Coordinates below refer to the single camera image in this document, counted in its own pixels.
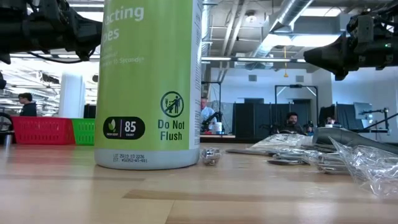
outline plastic basket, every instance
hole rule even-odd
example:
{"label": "plastic basket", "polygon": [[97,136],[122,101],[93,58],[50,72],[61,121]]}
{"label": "plastic basket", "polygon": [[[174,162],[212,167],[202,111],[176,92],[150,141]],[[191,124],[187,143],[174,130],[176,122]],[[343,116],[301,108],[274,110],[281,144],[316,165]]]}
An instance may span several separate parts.
{"label": "plastic basket", "polygon": [[72,121],[67,118],[12,117],[17,144],[74,144]]}
{"label": "plastic basket", "polygon": [[72,119],[77,145],[94,146],[95,119]]}

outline wooden table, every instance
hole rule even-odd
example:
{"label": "wooden table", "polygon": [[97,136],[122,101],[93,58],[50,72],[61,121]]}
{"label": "wooden table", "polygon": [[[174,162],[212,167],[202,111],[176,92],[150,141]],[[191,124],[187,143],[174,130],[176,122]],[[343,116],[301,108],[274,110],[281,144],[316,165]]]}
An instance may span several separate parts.
{"label": "wooden table", "polygon": [[224,154],[216,167],[139,172],[96,166],[92,147],[0,149],[0,223],[398,223],[397,200],[350,176],[266,159]]}

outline black hair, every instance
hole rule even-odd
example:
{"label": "black hair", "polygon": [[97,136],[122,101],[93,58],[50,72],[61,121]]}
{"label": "black hair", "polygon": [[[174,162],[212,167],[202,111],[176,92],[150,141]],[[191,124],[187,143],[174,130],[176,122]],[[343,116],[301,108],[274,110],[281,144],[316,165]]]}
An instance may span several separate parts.
{"label": "black hair", "polygon": [[33,96],[30,93],[21,93],[20,95],[18,95],[18,98],[25,98],[28,101],[32,101],[33,100]]}
{"label": "black hair", "polygon": [[299,116],[297,115],[296,112],[290,112],[290,113],[287,113],[286,120],[290,119],[291,116],[296,116],[297,118],[299,118]]}

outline green basket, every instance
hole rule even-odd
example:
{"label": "green basket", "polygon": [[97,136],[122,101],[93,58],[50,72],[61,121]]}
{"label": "green basket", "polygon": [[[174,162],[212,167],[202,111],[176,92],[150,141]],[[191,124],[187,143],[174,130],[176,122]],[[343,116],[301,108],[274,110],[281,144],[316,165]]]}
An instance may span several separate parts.
{"label": "green basket", "polygon": [[95,119],[72,119],[76,145],[94,146]]}

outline red basket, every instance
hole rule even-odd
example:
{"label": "red basket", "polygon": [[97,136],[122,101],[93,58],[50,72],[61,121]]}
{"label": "red basket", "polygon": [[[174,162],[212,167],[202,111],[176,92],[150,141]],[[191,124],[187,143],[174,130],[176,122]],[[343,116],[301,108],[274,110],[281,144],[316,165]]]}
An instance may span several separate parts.
{"label": "red basket", "polygon": [[75,143],[67,118],[13,116],[17,144],[67,145]]}

